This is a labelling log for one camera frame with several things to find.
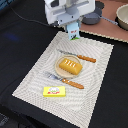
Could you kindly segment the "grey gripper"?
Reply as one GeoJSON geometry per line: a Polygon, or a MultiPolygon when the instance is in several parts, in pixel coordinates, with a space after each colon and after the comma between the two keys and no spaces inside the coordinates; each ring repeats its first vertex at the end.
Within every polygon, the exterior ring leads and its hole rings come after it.
{"type": "Polygon", "coordinates": [[[83,6],[72,6],[65,9],[65,13],[57,16],[59,26],[69,24],[78,20],[81,16],[89,13],[89,10],[83,6]]]}

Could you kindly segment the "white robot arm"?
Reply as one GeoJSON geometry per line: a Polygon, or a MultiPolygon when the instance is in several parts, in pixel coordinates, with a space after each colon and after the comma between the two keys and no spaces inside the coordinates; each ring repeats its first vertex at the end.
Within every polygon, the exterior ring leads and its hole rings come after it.
{"type": "Polygon", "coordinates": [[[95,10],[95,0],[44,0],[49,25],[64,26],[95,10]]]}

